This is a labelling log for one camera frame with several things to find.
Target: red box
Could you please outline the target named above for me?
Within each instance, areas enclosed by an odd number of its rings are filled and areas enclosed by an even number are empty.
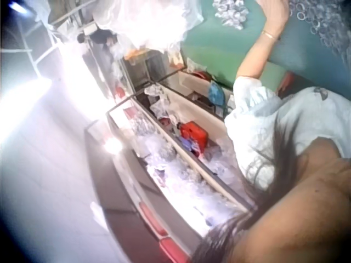
[[[199,145],[200,153],[204,152],[208,142],[208,133],[204,129],[193,121],[182,124],[179,129],[183,138],[192,139]]]

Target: bracelet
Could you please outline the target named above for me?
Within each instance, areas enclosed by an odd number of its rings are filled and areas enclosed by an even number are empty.
[[[266,35],[267,37],[269,37],[270,39],[276,40],[278,41],[280,38],[276,38],[273,35],[271,35],[270,33],[268,33],[266,30],[262,30],[262,34]]]

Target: tiled floor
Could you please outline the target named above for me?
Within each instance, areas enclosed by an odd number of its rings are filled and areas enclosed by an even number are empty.
[[[90,204],[98,200],[83,144],[89,121],[66,95],[59,55],[41,62],[53,85],[2,145],[3,220],[36,262],[124,262],[111,233],[93,219]],[[18,70],[2,84],[32,78],[21,67],[26,59],[2,61],[7,73]]]

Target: red drawer handle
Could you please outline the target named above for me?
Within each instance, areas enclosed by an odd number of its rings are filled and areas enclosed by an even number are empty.
[[[189,257],[170,237],[160,240],[160,248],[173,263],[188,263]]]
[[[167,231],[161,226],[161,224],[154,218],[154,215],[148,208],[148,206],[144,202],[140,202],[139,206],[141,210],[143,211],[146,219],[148,222],[151,224],[153,229],[158,233],[160,236],[165,237],[168,235]]]

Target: woman's arm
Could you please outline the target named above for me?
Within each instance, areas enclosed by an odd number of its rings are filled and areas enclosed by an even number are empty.
[[[288,0],[257,0],[266,16],[263,33],[256,40],[250,51],[246,54],[243,62],[236,73],[240,76],[259,78],[264,66],[279,39],[289,17]]]

